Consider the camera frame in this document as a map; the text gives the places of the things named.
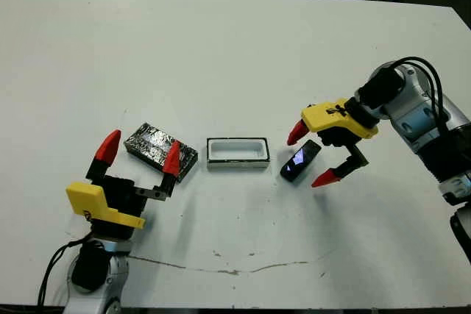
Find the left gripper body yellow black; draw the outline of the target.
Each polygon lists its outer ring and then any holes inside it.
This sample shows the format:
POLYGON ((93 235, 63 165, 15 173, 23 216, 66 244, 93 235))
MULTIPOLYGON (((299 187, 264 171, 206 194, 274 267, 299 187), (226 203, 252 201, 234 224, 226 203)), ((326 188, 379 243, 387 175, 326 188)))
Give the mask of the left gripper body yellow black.
POLYGON ((92 184, 73 182, 65 191, 74 213, 91 223, 93 236, 129 240, 135 229, 144 228, 146 201, 171 196, 172 177, 164 176, 160 185, 146 189, 131 179, 105 176, 92 184))

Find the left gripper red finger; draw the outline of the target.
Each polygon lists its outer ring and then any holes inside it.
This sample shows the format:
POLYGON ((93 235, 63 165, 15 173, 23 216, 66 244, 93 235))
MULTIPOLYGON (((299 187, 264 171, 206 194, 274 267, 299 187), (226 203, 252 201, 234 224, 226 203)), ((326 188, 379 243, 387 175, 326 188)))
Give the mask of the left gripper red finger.
POLYGON ((93 156, 91 165, 85 175, 86 179, 96 181, 103 179, 108 168, 113 164, 116 158, 121 131, 115 129, 101 143, 93 156))
POLYGON ((159 199, 171 196, 180 174, 180 142, 174 141, 163 165, 163 179, 159 187, 159 199))

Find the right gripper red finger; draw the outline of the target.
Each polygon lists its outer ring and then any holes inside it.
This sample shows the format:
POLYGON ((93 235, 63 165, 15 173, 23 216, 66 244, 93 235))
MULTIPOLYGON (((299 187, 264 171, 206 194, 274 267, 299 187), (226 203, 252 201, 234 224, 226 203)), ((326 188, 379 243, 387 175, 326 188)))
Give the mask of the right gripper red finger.
POLYGON ((287 145, 295 145, 301 138, 305 137, 310 132, 310 129, 306 126, 304 120, 300 119, 290 131, 288 135, 287 145))
POLYGON ((347 146, 350 155, 336 168, 329 168, 323 174, 319 175, 311 184, 311 187, 317 188, 325 185, 339 182, 352 172, 363 168, 369 164, 369 161, 360 152, 356 145, 347 146))

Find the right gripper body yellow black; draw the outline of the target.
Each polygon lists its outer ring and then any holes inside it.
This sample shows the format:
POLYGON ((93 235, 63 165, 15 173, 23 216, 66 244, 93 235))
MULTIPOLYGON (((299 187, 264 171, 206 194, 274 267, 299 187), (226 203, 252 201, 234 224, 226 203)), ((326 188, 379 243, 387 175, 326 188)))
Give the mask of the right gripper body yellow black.
POLYGON ((306 107, 301 112, 300 137, 316 133, 325 146, 351 146, 378 133, 379 119, 354 97, 306 107))

